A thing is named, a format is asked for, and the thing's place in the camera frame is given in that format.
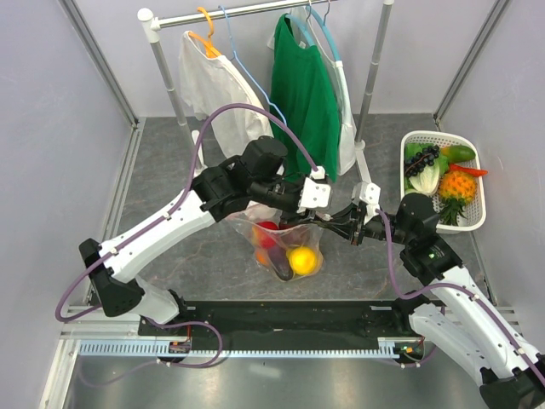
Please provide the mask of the right aluminium frame post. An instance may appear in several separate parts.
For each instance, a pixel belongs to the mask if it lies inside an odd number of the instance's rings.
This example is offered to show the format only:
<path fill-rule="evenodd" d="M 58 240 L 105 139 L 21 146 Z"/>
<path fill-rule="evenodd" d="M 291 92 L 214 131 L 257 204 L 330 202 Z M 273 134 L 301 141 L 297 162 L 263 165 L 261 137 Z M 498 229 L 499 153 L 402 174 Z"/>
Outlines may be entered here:
<path fill-rule="evenodd" d="M 433 120 L 438 129 L 441 128 L 442 119 L 468 79 L 470 72 L 473 70 L 478 58 L 484 51 L 486 44 L 489 42 L 510 4 L 510 0 L 495 0 L 493 2 L 490 11 L 477 31 L 467 53 L 462 59 L 461 65 L 456 70 L 455 76 L 450 81 L 438 108 L 433 114 Z"/>

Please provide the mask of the clear pink-dotted zip bag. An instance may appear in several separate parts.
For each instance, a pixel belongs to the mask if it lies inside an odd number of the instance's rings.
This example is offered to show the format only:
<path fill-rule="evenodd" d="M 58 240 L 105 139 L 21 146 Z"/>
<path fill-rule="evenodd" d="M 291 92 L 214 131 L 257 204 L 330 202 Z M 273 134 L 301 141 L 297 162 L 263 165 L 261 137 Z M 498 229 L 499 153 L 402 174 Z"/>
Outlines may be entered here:
<path fill-rule="evenodd" d="M 275 222 L 278 225 L 278 230 L 273 232 L 275 234 L 274 238 L 277 243 L 274 247 L 279 246 L 284 248 L 287 257 L 288 253 L 291 250 L 300 246 L 309 247 L 318 253 L 318 267 L 316 268 L 314 273 L 307 276 L 300 276 L 294 273 L 295 275 L 292 280 L 311 277 L 317 274 L 322 269 L 322 267 L 324 266 L 324 257 L 320 250 L 320 240 L 323 235 L 322 228 L 312 224 L 288 226 L 287 224 L 282 223 L 281 212 L 279 210 L 275 210 L 273 208 L 267 207 L 263 204 L 257 204 L 255 202 L 250 203 L 250 206 L 247 209 L 237 213 L 233 213 L 227 217 L 227 222 L 231 225 L 231 227 L 233 227 L 235 231 L 237 231 L 239 234 L 244 236 L 244 238 L 252 245 L 253 252 L 255 252 L 256 249 L 262 248 L 253 244 L 252 227 L 257 222 L 264 221 Z M 264 268 L 270 273 L 276 275 L 272 269 L 270 260 L 269 266 Z"/>

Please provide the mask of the green t-shirt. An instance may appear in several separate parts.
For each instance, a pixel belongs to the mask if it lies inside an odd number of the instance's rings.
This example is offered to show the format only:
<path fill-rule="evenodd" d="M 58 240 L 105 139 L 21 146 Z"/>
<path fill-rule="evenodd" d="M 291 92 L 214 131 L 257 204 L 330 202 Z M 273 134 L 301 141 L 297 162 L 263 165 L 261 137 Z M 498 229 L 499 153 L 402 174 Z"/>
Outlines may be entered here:
<path fill-rule="evenodd" d="M 335 181 L 341 123 L 333 86 L 318 47 L 300 46 L 292 23 L 281 15 L 273 35 L 271 113 L 284 115 L 314 163 Z"/>

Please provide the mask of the black grapes toy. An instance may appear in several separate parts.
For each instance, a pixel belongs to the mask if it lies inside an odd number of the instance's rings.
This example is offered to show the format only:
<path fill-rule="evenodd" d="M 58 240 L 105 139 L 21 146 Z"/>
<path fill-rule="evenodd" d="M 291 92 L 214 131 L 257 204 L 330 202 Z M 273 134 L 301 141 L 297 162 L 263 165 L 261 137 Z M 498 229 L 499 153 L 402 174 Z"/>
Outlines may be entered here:
<path fill-rule="evenodd" d="M 439 151 L 438 145 L 408 143 L 404 148 L 404 176 L 416 176 L 425 166 L 433 166 Z"/>

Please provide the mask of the red apple toy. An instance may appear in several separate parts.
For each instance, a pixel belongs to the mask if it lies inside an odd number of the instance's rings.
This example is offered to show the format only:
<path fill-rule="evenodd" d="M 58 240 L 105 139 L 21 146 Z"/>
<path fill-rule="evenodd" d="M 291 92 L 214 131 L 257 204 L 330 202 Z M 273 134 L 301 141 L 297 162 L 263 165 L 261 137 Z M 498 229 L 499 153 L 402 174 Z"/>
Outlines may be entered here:
<path fill-rule="evenodd" d="M 277 243 L 274 238 L 274 231 L 278 230 L 278 225 L 275 222 L 264 221 L 257 222 L 252 227 L 252 241 L 256 246 L 262 249 L 273 248 Z"/>

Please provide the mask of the white tank top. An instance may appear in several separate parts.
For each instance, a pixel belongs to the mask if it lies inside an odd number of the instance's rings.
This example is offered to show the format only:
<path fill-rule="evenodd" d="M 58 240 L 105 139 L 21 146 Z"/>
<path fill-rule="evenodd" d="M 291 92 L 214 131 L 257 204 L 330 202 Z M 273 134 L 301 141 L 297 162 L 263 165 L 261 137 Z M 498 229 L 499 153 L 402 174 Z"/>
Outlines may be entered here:
<path fill-rule="evenodd" d="M 273 35 L 269 42 L 269 47 L 272 49 L 273 54 Z M 321 55 L 322 61 L 326 67 L 331 84 L 333 86 L 337 109 L 340 114 L 341 131 L 339 138 L 339 150 L 338 150 L 338 170 L 337 177 L 346 174 L 352 166 L 355 164 L 355 123 L 352 115 L 352 109 L 350 107 L 350 97 L 347 90 L 347 81 L 344 73 L 344 66 L 342 61 L 337 61 L 333 66 L 326 61 Z M 275 115 L 278 118 L 284 118 L 282 113 Z"/>

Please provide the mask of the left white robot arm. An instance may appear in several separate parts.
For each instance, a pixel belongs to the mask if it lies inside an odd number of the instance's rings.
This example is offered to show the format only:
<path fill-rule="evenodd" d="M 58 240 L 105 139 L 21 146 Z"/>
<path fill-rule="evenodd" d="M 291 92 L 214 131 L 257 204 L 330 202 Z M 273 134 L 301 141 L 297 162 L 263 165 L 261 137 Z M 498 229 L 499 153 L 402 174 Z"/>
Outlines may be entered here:
<path fill-rule="evenodd" d="M 203 170 L 189 187 L 129 231 L 78 247 L 107 317 L 134 313 L 152 319 L 169 335 L 186 328 L 185 306 L 173 291 L 140 278 L 141 270 L 186 237 L 245 210 L 252 202 L 307 219 L 330 203 L 331 185 L 318 167 L 295 182 L 278 171 L 287 155 L 278 140 L 262 136 L 244 152 Z"/>

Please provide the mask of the orange toy fruit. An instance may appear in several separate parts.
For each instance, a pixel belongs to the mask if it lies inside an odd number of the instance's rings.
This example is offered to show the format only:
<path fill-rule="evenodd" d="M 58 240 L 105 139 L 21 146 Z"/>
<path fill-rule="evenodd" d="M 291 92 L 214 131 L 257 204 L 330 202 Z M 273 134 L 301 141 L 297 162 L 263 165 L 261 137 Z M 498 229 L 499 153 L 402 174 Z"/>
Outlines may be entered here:
<path fill-rule="evenodd" d="M 269 266 L 269 259 L 267 253 L 263 249 L 256 249 L 254 252 L 255 259 L 260 265 L 264 267 Z"/>

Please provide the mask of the orange hanger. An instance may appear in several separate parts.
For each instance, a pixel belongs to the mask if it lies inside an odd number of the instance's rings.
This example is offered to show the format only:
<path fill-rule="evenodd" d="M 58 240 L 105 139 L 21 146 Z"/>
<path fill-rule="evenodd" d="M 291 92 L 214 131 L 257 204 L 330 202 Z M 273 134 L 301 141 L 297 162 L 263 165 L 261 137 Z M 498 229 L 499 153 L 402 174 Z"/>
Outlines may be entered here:
<path fill-rule="evenodd" d="M 209 32 L 207 37 L 201 37 L 196 32 L 189 31 L 187 33 L 188 37 L 196 39 L 204 46 L 205 54 L 208 58 L 218 58 L 221 56 L 221 52 L 214 46 L 212 37 L 215 33 L 214 23 L 208 13 L 208 11 L 203 7 L 197 7 L 197 11 L 203 15 L 209 26 Z"/>

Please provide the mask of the yellow pear toy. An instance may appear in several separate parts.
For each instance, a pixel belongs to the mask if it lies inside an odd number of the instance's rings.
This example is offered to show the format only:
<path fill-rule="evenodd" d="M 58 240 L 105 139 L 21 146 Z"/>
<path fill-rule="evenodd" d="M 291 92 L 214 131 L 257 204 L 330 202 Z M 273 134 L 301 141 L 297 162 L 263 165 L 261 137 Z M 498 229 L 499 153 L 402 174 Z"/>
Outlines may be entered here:
<path fill-rule="evenodd" d="M 318 253 L 309 247 L 300 246 L 288 253 L 288 261 L 296 275 L 311 275 L 318 267 Z"/>

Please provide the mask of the aluminium frame post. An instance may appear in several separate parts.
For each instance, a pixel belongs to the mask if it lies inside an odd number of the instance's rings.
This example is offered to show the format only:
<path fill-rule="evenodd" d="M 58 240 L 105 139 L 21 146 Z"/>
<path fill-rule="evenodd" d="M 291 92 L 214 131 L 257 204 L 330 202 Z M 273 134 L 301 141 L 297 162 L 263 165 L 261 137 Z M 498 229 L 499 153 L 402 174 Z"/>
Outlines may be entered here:
<path fill-rule="evenodd" d="M 486 44 L 489 42 L 510 4 L 510 0 L 495 0 L 493 2 L 490 11 L 477 31 L 467 53 L 462 59 L 461 65 L 456 70 L 455 76 L 450 81 L 438 108 L 433 114 L 433 120 L 438 129 L 441 128 L 442 119 L 468 79 L 470 72 L 473 70 L 478 58 L 484 51 Z"/>
<path fill-rule="evenodd" d="M 121 109 L 124 118 L 132 128 L 135 128 L 139 123 L 138 116 L 135 114 L 135 111 L 130 105 L 127 96 L 116 79 L 113 70 L 108 64 L 106 57 L 104 56 L 92 30 L 90 29 L 88 22 L 85 20 L 83 12 L 78 7 L 77 2 L 73 0 L 60 0 L 59 4 L 66 13 L 66 16 L 83 43 L 83 46 L 88 51 L 91 60 L 95 64 L 101 78 L 106 83 L 106 86 L 110 90 L 115 102 Z"/>

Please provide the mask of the silver clothes rack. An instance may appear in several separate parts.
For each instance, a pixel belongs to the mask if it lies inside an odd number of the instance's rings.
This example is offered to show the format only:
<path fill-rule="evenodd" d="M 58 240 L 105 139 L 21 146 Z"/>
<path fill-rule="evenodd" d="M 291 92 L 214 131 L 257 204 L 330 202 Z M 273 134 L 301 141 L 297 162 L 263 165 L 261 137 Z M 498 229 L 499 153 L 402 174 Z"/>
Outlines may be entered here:
<path fill-rule="evenodd" d="M 378 65 L 380 62 L 382 48 L 387 32 L 387 24 L 393 5 L 393 1 L 384 1 L 382 3 L 380 22 L 377 29 L 375 46 L 371 57 L 370 70 L 365 85 L 364 98 L 361 104 L 357 132 L 355 135 L 355 158 L 359 177 L 363 183 L 363 186 L 369 189 L 372 189 L 376 185 L 371 182 L 369 168 L 364 156 L 364 121 L 366 120 L 369 113 L 372 93 L 376 82 L 376 75 L 378 73 Z M 226 9 L 224 11 L 211 11 L 209 13 L 209 16 L 212 20 L 217 20 L 223 19 L 225 17 L 237 17 L 243 15 L 258 14 L 299 6 L 311 7 L 312 3 L 310 1 L 270 1 L 266 3 L 237 6 L 235 8 Z M 196 14 L 187 14 L 169 18 L 159 18 L 155 16 L 154 13 L 148 8 L 142 8 L 137 13 L 137 18 L 142 25 L 144 33 L 146 34 L 147 41 L 152 47 L 152 52 L 157 62 L 159 71 L 161 72 L 165 88 L 169 95 L 171 106 L 174 109 L 178 125 L 180 125 L 181 127 L 181 133 L 186 138 L 186 141 L 188 141 L 189 147 L 195 152 L 198 149 L 195 147 L 195 142 L 192 140 L 191 131 L 187 125 L 186 115 L 181 104 L 181 98 L 175 87 L 174 80 L 168 67 L 162 45 L 160 43 L 159 32 L 169 27 L 184 26 L 199 21 L 204 21 L 206 13 L 206 11 L 203 11 Z"/>

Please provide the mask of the purple eggplant toy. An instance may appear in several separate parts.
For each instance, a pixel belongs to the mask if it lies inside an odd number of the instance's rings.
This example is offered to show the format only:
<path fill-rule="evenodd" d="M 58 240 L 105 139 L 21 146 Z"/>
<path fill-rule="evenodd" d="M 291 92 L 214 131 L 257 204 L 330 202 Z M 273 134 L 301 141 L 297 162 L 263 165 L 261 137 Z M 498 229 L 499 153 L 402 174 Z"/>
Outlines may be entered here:
<path fill-rule="evenodd" d="M 290 281 L 294 278 L 293 269 L 290 266 L 284 248 L 276 246 L 267 252 L 272 269 L 282 281 Z"/>

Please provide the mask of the orange spiky kiwano toy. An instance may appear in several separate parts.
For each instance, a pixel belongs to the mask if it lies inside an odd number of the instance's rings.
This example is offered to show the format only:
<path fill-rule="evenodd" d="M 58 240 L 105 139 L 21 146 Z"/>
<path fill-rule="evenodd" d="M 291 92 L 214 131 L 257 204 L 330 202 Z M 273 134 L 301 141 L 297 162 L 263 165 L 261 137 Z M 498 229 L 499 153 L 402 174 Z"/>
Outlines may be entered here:
<path fill-rule="evenodd" d="M 459 170 L 445 173 L 438 188 L 441 222 L 457 226 L 458 219 L 465 218 L 465 209 L 473 201 L 476 191 L 475 177 Z"/>

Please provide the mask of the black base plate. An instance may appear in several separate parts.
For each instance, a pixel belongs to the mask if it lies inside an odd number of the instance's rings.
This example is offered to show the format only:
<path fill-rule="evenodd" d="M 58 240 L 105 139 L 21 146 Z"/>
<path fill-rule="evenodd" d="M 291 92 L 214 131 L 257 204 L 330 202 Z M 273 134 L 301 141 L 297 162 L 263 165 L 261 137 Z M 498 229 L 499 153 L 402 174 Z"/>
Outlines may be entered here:
<path fill-rule="evenodd" d="M 180 322 L 190 328 L 160 329 L 142 319 L 140 336 L 188 335 L 197 347 L 216 349 L 212 325 L 227 349 L 373 349 L 380 338 L 418 342 L 392 301 L 193 301 Z"/>

